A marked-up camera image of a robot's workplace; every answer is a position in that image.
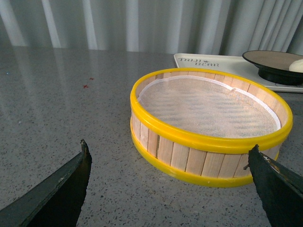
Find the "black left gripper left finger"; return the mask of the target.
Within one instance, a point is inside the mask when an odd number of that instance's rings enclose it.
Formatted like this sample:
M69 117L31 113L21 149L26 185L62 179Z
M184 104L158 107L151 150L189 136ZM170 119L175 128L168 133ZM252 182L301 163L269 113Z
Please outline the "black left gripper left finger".
M92 157L81 152L22 197L0 211L2 227L74 227L84 203Z

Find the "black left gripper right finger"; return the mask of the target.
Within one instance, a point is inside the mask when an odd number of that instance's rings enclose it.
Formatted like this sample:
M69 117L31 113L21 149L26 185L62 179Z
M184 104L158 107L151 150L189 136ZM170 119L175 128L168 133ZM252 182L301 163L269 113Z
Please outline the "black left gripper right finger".
M263 210L273 227L303 225L303 177L259 151L248 153L248 165Z

